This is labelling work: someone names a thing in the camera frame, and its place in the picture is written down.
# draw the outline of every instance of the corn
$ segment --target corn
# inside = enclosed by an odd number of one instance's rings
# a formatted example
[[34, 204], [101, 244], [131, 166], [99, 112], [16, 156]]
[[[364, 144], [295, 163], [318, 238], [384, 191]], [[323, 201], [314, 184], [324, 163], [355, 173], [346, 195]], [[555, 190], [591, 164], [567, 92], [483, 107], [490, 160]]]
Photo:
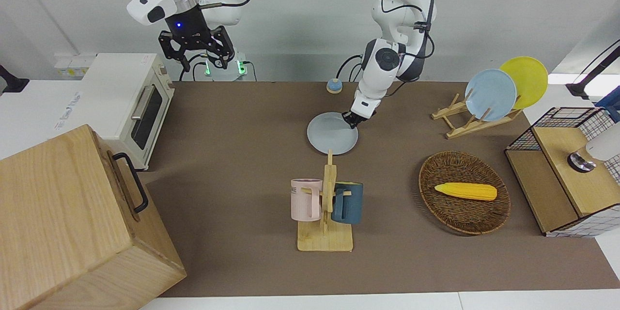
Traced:
[[496, 187], [488, 184], [445, 183], [436, 185], [434, 189], [451, 197], [470, 200], [493, 201], [497, 198]]

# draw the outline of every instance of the oven handle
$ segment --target oven handle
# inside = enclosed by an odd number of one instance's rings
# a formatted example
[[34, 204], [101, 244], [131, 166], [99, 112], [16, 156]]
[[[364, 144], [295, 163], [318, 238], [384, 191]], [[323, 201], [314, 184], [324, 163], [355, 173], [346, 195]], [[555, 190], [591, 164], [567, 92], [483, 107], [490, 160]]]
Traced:
[[142, 120], [144, 113], [146, 113], [146, 107], [148, 107], [149, 101], [151, 100], [151, 96], [153, 96], [153, 92], [155, 92], [154, 85], [146, 86], [142, 89], [142, 94], [140, 94], [138, 105], [131, 114], [132, 120]]
[[149, 205], [149, 198], [146, 196], [146, 191], [144, 191], [144, 187], [142, 187], [142, 182], [140, 182], [140, 178], [138, 178], [138, 173], [136, 172], [136, 169], [133, 167], [133, 164], [131, 163], [131, 159], [129, 158], [129, 156], [126, 153], [118, 153], [112, 156], [112, 160], [115, 160], [115, 161], [120, 160], [121, 158], [124, 158], [127, 161], [127, 164], [129, 165], [129, 169], [131, 171], [131, 175], [133, 176], [133, 180], [136, 181], [136, 185], [138, 186], [138, 190], [140, 191], [140, 196], [142, 197], [142, 203], [133, 209], [135, 213], [140, 213], [144, 211], [146, 206]]

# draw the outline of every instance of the brown tabletop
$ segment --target brown tabletop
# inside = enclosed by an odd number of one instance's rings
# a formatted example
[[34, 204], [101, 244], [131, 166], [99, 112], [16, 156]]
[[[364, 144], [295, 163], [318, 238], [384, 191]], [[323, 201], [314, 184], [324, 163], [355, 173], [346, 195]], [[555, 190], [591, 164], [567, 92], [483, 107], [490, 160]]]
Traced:
[[[308, 122], [346, 111], [354, 87], [325, 83], [177, 83], [150, 169], [140, 173], [188, 277], [164, 296], [331, 295], [618, 288], [594, 239], [543, 237], [503, 149], [527, 129], [514, 122], [453, 140], [430, 113], [464, 83], [417, 82], [385, 98], [334, 157], [338, 179], [363, 182], [353, 252], [298, 252], [290, 180], [321, 178], [326, 156]], [[451, 116], [464, 124], [467, 116]], [[447, 231], [419, 199], [423, 161], [465, 151], [493, 167], [512, 201], [494, 233]]]

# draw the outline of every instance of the wooden box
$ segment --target wooden box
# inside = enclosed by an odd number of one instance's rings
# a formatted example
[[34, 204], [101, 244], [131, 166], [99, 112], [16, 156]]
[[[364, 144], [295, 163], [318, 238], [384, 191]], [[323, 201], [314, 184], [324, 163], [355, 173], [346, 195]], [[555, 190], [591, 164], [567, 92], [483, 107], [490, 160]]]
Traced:
[[134, 175], [86, 125], [0, 161], [0, 310], [138, 309], [186, 276]]

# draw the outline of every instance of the wooden mug holder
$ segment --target wooden mug holder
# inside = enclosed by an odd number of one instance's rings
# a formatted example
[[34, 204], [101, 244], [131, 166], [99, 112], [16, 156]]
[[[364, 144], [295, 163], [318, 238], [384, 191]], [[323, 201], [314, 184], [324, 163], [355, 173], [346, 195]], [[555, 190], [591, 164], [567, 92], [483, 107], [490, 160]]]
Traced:
[[336, 166], [333, 164], [333, 153], [327, 154], [327, 165], [323, 175], [323, 191], [321, 196], [321, 219], [313, 222], [297, 222], [297, 249], [303, 252], [351, 252], [353, 250], [353, 232], [351, 224], [334, 222], [331, 213], [334, 211], [332, 202], [336, 185]]
[[461, 127], [454, 127], [452, 122], [448, 120], [448, 116], [464, 113], [466, 111], [468, 112], [467, 104], [465, 103], [467, 102], [473, 91], [474, 89], [469, 90], [467, 96], [465, 96], [465, 99], [458, 103], [456, 101], [458, 100], [460, 94], [457, 93], [456, 96], [454, 96], [454, 98], [452, 99], [452, 103], [450, 103], [448, 107], [443, 109], [437, 109], [436, 112], [431, 114], [431, 118], [433, 120], [443, 119], [448, 124], [448, 127], [450, 127], [451, 131], [446, 133], [446, 138], [448, 138], [449, 140], [451, 140], [452, 138], [464, 136], [466, 134], [478, 132], [483, 129], [494, 127], [500, 124], [511, 122], [518, 116], [518, 114], [521, 113], [521, 111], [523, 111], [522, 109], [512, 109], [506, 116], [504, 116], [500, 120], [496, 120], [494, 122], [486, 122], [484, 121], [484, 118], [487, 117], [487, 115], [492, 110], [491, 108], [488, 108], [484, 112], [482, 117], [476, 118], [475, 115], [472, 115], [465, 125]]

